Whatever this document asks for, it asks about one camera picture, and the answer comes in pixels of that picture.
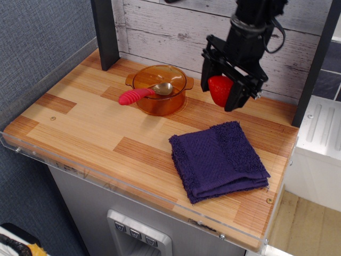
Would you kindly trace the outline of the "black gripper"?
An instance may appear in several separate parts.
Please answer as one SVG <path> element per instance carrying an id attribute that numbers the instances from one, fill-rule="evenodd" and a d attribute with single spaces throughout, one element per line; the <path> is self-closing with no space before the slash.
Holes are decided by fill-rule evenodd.
<path id="1" fill-rule="evenodd" d="M 207 46 L 202 52 L 201 89 L 209 91 L 208 79 L 225 74 L 225 111 L 242 108 L 249 97 L 257 99 L 261 96 L 262 85 L 268 77 L 259 62 L 268 51 L 267 44 L 273 30 L 272 20 L 256 27 L 232 18 L 226 40 L 207 36 Z"/>

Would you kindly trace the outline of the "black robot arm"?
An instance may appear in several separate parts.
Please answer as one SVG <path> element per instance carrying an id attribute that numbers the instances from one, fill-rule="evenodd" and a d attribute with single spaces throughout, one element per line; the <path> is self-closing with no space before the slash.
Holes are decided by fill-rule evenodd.
<path id="1" fill-rule="evenodd" d="M 249 98 L 258 99 L 268 76 L 259 61 L 273 30 L 285 33 L 276 20 L 283 14 L 287 1 L 237 1 L 226 40 L 207 36 L 203 50 L 201 88 L 211 94 L 215 104 L 225 111 L 241 108 Z"/>

